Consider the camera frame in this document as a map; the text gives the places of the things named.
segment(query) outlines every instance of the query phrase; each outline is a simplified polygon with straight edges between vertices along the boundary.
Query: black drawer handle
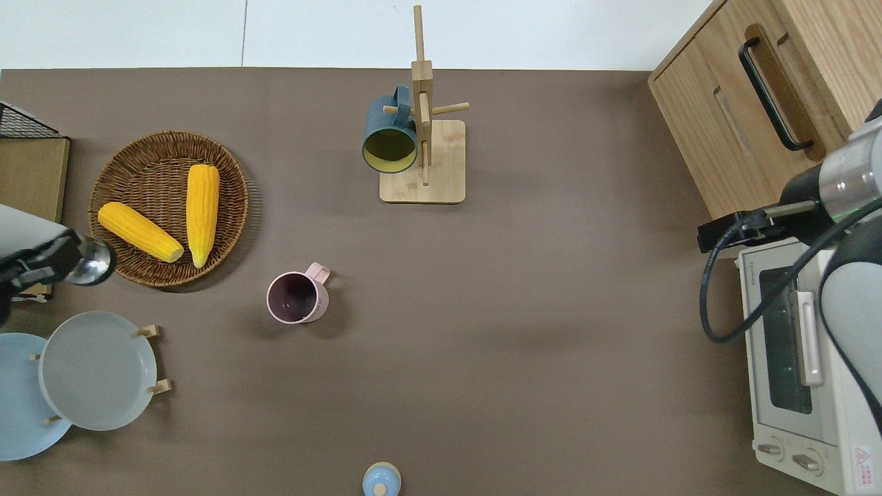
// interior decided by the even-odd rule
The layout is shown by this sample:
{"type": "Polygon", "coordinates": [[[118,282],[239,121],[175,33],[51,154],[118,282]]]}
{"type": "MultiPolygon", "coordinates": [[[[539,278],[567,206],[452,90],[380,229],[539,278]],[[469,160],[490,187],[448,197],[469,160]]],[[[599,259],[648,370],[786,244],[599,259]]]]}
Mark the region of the black drawer handle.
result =
{"type": "Polygon", "coordinates": [[[772,95],[769,94],[766,83],[763,82],[763,79],[759,76],[757,66],[753,63],[753,59],[751,58],[750,48],[758,44],[759,37],[750,38],[750,40],[746,41],[744,45],[741,46],[741,49],[738,50],[738,59],[741,60],[744,72],[747,73],[747,79],[751,81],[754,91],[757,92],[759,101],[763,104],[763,109],[766,110],[766,115],[769,116],[769,121],[772,122],[775,132],[778,133],[778,139],[781,140],[781,143],[788,150],[793,150],[794,152],[804,150],[815,143],[810,139],[803,143],[799,143],[790,135],[790,130],[787,129],[787,125],[784,124],[781,112],[779,112],[778,108],[775,106],[774,101],[772,100],[772,95]]]}

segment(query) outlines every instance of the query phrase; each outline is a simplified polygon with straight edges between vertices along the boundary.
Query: yellow corn cob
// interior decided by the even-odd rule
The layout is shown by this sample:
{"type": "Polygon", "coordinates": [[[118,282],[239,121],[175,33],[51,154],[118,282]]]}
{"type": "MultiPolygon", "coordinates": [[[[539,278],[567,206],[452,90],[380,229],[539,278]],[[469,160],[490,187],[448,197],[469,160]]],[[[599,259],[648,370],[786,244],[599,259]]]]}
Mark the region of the yellow corn cob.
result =
{"type": "Polygon", "coordinates": [[[213,165],[198,163],[187,176],[187,244],[193,265],[202,268],[214,245],[221,176],[213,165]]]}
{"type": "Polygon", "coordinates": [[[169,233],[118,201],[111,201],[101,207],[98,211],[98,222],[126,243],[133,244],[164,262],[174,262],[183,255],[183,246],[169,233]]]}

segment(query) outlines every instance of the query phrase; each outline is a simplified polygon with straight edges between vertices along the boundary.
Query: woven tray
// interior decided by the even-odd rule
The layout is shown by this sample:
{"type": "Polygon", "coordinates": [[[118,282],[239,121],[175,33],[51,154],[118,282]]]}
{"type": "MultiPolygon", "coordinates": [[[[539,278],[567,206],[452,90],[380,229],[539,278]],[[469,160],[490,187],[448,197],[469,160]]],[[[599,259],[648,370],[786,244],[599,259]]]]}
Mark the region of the woven tray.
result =
{"type": "Polygon", "coordinates": [[[122,277],[153,288],[180,286],[208,274],[233,251],[245,227],[248,201],[242,169],[223,145],[192,132],[157,132],[133,141],[104,166],[89,198],[89,228],[113,247],[122,277]],[[187,174],[195,163],[213,165],[220,173],[214,247],[202,268],[193,266],[187,246],[187,174]],[[183,256],[163,262],[104,229],[98,210],[110,201],[123,202],[163,228],[183,245],[183,256]]]}

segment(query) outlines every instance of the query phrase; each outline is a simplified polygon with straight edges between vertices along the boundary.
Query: oven knob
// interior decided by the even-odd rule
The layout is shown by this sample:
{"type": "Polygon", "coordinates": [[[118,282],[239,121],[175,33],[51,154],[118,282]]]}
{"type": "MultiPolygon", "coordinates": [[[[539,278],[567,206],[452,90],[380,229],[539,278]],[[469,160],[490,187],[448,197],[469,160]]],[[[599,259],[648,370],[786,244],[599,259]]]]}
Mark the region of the oven knob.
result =
{"type": "Polygon", "coordinates": [[[811,473],[813,476],[819,476],[824,473],[824,464],[821,462],[821,457],[818,455],[818,452],[813,449],[808,449],[806,451],[808,451],[807,454],[793,455],[793,462],[805,469],[805,471],[811,473]]]}
{"type": "Polygon", "coordinates": [[[758,451],[762,451],[767,455],[780,455],[781,448],[775,446],[774,444],[761,444],[757,446],[758,451]]]}
{"type": "Polygon", "coordinates": [[[778,462],[784,460],[784,444],[781,443],[781,440],[774,436],[772,438],[769,438],[769,441],[765,443],[758,443],[756,440],[754,440],[753,448],[760,453],[765,453],[766,455],[769,455],[778,462]]]}

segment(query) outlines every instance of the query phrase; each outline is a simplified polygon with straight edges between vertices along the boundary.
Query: pink mug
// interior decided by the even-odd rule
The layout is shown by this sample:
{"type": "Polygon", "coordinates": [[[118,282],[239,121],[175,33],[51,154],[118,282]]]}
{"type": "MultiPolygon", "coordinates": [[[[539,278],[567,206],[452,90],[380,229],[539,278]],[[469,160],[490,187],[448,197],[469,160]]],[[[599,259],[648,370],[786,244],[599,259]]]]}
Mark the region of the pink mug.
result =
{"type": "Polygon", "coordinates": [[[282,324],[305,324],[318,319],[328,309],[325,281],[331,271],[313,262],[306,272],[286,272],[266,290],[266,309],[282,324]]]}

